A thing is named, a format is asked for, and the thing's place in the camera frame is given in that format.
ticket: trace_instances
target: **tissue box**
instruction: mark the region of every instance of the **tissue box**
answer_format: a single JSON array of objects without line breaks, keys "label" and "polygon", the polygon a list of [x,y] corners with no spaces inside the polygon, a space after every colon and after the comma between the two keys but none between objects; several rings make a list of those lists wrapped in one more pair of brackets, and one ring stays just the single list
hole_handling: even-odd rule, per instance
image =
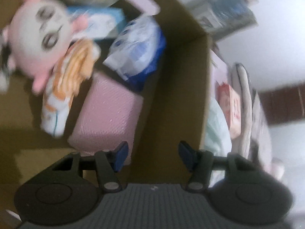
[{"label": "tissue box", "polygon": [[70,6],[72,17],[88,16],[88,28],[73,35],[73,40],[89,38],[93,40],[115,39],[126,26],[123,10],[113,7]]},{"label": "tissue box", "polygon": [[218,88],[219,106],[224,112],[231,139],[235,139],[241,133],[240,96],[228,84],[222,84]]}]

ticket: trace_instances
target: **plush toy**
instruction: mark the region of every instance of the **plush toy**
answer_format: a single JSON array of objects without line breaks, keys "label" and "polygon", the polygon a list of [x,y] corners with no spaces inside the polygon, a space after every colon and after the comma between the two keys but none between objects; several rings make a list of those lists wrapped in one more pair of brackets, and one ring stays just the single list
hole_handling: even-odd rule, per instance
[{"label": "plush toy", "polygon": [[[56,62],[65,55],[72,34],[87,28],[87,18],[80,16],[73,22],[66,7],[58,0],[23,0],[10,25],[3,30],[3,38],[11,54],[7,61],[11,72],[18,68],[34,79],[32,91],[41,93]],[[6,80],[0,77],[1,84]]]}]

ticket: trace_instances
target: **pink package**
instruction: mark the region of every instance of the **pink package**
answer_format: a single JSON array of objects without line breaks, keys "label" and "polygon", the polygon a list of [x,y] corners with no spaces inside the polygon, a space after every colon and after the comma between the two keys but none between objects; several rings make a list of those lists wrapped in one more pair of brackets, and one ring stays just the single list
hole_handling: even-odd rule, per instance
[{"label": "pink package", "polygon": [[229,84],[218,87],[219,106],[224,112],[231,139],[241,133],[240,96]]},{"label": "pink package", "polygon": [[84,155],[93,155],[100,150],[113,151],[127,141],[125,164],[130,164],[142,104],[140,95],[105,74],[95,73],[69,144]]}]

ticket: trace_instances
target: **plush toy face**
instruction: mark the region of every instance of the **plush toy face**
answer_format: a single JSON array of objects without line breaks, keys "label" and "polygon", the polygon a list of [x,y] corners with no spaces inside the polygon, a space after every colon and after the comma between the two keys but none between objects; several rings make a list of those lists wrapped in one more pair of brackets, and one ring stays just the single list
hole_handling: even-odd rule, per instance
[{"label": "plush toy face", "polygon": [[39,94],[50,71],[68,50],[72,34],[86,29],[88,20],[79,16],[71,22],[65,6],[58,0],[23,1],[11,24],[3,30],[12,52],[8,68],[17,67],[33,78],[32,90]]},{"label": "plush toy face", "polygon": [[67,51],[72,33],[65,7],[58,1],[26,3],[15,14],[9,30],[16,65],[30,77],[52,68]]}]

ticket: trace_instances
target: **pink sponge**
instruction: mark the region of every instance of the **pink sponge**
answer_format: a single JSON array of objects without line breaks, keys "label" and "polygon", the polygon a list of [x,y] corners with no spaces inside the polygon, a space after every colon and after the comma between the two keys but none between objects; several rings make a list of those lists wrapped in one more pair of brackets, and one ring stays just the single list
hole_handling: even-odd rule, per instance
[{"label": "pink sponge", "polygon": [[85,155],[113,151],[127,141],[130,164],[135,129],[143,98],[108,76],[95,73],[69,144]]}]

